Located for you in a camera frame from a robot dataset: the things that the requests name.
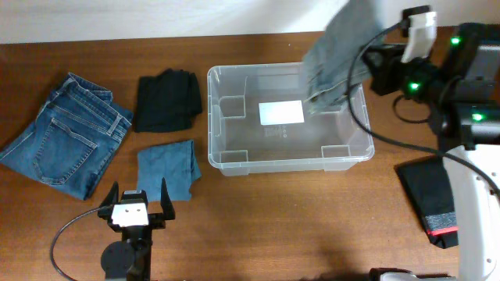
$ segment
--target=white paper sticker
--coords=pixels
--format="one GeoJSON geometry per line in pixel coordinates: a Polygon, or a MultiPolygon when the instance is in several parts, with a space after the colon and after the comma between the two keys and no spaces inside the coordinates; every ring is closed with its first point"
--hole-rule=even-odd
{"type": "Polygon", "coordinates": [[[302,101],[259,103],[261,125],[281,125],[304,122],[302,101]]]}

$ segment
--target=gray storage box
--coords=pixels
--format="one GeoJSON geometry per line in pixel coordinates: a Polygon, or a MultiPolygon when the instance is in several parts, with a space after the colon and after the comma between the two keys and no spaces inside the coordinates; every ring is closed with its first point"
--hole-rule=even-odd
{"type": "MultiPolygon", "coordinates": [[[[241,176],[341,171],[372,158],[372,137],[356,126],[347,105],[309,114],[302,102],[307,99],[303,77],[301,63],[211,68],[210,164],[225,176],[241,176]]],[[[352,102],[370,127],[361,86],[352,102]]]]}

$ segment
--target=jeans waistband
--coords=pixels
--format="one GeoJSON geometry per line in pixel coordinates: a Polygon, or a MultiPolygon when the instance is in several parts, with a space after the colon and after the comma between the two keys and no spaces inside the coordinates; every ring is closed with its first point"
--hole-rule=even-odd
{"type": "Polygon", "coordinates": [[[62,86],[55,92],[59,95],[65,91],[108,123],[109,135],[114,130],[119,130],[123,135],[127,133],[132,122],[132,112],[112,103],[113,93],[110,90],[68,73],[62,86]]]}

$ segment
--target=wooden table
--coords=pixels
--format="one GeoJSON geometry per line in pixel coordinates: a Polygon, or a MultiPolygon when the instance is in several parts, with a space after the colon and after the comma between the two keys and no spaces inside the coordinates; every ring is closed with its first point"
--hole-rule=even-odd
{"type": "MultiPolygon", "coordinates": [[[[374,267],[418,274],[457,274],[458,248],[439,249],[423,233],[394,171],[425,156],[375,140],[375,156],[346,172],[324,171],[225,177],[207,160],[206,74],[217,65],[297,62],[321,33],[85,41],[0,45],[0,144],[12,141],[37,115],[50,89],[73,72],[111,89],[114,101],[134,109],[138,78],[165,68],[196,73],[204,112],[176,133],[129,133],[88,201],[0,167],[0,279],[61,280],[48,259],[64,223],[97,207],[113,181],[136,188],[137,153],[155,144],[195,140],[201,180],[189,202],[174,202],[177,219],[153,233],[152,277],[158,280],[297,280],[354,275],[374,267]]],[[[440,62],[450,29],[434,49],[440,62]]],[[[400,41],[392,34],[390,41],[400,41]]],[[[393,116],[395,94],[380,98],[364,84],[373,129],[415,144],[435,146],[426,125],[393,116]]],[[[400,112],[427,114],[409,101],[400,112]]],[[[159,211],[157,203],[150,212],[159,211]]],[[[81,280],[103,279],[100,257],[120,235],[97,216],[70,227],[55,258],[81,280]]]]}

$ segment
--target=white backdrop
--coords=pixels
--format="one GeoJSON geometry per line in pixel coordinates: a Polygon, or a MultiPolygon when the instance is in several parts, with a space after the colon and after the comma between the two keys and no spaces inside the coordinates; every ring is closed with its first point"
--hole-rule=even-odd
{"type": "MultiPolygon", "coordinates": [[[[377,0],[388,26],[430,3],[440,25],[500,23],[499,0],[377,0]]],[[[323,30],[347,0],[0,0],[0,43],[323,30]]]]}

